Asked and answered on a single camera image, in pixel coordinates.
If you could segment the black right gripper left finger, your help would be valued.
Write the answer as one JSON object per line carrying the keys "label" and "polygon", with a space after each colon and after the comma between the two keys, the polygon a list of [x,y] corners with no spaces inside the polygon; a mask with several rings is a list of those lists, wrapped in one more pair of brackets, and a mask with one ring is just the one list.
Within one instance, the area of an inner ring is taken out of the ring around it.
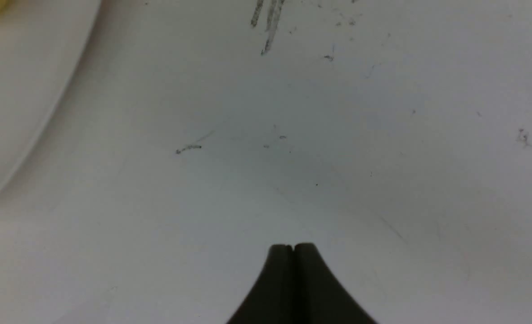
{"label": "black right gripper left finger", "polygon": [[292,324],[295,271],[290,245],[270,246],[262,270],[230,324]]}

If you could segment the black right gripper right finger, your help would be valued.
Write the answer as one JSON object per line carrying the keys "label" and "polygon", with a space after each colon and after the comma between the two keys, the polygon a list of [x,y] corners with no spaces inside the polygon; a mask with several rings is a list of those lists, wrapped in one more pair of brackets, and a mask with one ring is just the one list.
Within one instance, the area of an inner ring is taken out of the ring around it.
{"label": "black right gripper right finger", "polygon": [[312,243],[297,244],[297,324],[375,324],[344,289]]}

